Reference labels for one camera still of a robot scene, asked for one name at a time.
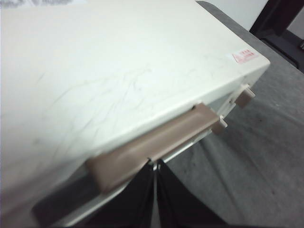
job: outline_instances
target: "white wall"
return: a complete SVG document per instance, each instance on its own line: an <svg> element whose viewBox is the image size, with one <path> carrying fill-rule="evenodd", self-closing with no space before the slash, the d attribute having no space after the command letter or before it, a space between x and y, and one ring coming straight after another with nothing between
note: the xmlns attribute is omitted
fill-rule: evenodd
<svg viewBox="0 0 304 228"><path fill-rule="evenodd" d="M268 0L204 0L250 30Z"/></svg>
<svg viewBox="0 0 304 228"><path fill-rule="evenodd" d="M288 26L288 30L301 39L304 39L304 7Z"/></svg>

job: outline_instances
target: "gray carpet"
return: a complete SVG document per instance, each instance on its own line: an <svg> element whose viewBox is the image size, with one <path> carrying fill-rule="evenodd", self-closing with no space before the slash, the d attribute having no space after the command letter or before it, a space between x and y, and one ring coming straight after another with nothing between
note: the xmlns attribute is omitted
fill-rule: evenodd
<svg viewBox="0 0 304 228"><path fill-rule="evenodd" d="M256 98L226 118L222 135L209 135L168 165L228 223L303 228L304 75L222 11L199 4L271 66L253 87ZM159 227L156 213L152 227Z"/></svg>

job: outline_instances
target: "beige handle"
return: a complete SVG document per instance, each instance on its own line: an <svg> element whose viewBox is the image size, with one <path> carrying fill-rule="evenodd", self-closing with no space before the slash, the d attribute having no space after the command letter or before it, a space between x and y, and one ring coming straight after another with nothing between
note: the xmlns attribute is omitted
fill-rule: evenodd
<svg viewBox="0 0 304 228"><path fill-rule="evenodd" d="M101 192L108 192L130 179L151 158L155 161L209 130L219 117L204 104L155 128L116 150L86 161Z"/></svg>

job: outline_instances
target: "device top surface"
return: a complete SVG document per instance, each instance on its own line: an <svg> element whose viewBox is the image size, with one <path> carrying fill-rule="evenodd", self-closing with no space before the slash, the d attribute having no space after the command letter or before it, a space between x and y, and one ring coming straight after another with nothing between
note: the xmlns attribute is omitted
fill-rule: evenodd
<svg viewBox="0 0 304 228"><path fill-rule="evenodd" d="M244 49L257 56L237 63ZM268 64L194 1L1 10L1 187L108 151Z"/></svg>

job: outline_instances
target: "label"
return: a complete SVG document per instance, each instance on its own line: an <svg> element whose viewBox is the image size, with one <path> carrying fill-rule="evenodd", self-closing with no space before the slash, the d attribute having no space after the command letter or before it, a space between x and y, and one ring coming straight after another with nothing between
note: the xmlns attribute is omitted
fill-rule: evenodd
<svg viewBox="0 0 304 228"><path fill-rule="evenodd" d="M233 58L236 60L237 63L245 63L248 62L250 60L252 60L253 58L257 57L258 54L250 51L249 49L243 49L240 50L238 52L232 53Z"/></svg>

